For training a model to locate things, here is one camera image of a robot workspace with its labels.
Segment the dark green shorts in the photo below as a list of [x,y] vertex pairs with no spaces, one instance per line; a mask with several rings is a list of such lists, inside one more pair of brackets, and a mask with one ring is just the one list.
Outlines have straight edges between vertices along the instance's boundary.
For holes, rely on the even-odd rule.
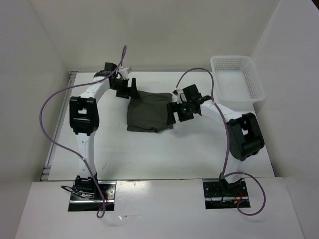
[[167,124],[167,104],[172,102],[171,93],[138,91],[139,98],[131,98],[127,109],[127,131],[160,133],[172,129]]

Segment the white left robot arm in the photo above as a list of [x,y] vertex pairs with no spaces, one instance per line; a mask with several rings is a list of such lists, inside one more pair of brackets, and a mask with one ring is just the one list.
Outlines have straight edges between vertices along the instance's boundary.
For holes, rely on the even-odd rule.
[[131,68],[105,63],[104,69],[95,73],[93,82],[77,97],[69,100],[69,124],[75,133],[80,169],[72,193],[94,199],[99,196],[97,170],[94,163],[94,138],[100,125],[98,102],[108,90],[116,91],[117,97],[138,98],[136,79],[129,86]]

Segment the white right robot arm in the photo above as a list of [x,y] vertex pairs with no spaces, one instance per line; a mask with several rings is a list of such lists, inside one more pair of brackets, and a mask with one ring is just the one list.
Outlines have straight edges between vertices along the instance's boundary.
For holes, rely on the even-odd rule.
[[255,156],[265,146],[258,121],[253,113],[242,114],[220,103],[209,95],[203,96],[195,84],[175,89],[176,100],[167,104],[167,124],[175,124],[194,118],[198,114],[225,127],[226,156],[218,184],[219,192],[224,196],[236,190],[236,183],[243,178],[243,165],[247,158]]

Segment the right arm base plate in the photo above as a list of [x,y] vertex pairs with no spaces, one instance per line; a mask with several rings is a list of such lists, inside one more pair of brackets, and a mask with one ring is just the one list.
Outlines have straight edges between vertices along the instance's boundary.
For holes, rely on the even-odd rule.
[[225,179],[212,179],[203,181],[205,208],[233,209],[250,208],[249,196],[244,179],[229,184]]

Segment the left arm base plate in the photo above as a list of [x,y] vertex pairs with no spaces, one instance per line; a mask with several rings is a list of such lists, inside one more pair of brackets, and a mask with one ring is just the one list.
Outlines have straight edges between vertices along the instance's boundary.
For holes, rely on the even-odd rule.
[[[106,211],[114,211],[117,183],[115,181],[99,181],[99,184],[105,197]],[[62,186],[61,188],[71,193],[68,206],[69,212],[96,212],[103,205],[99,192],[95,195],[93,193],[83,193],[81,191],[76,192],[74,185],[72,187]]]

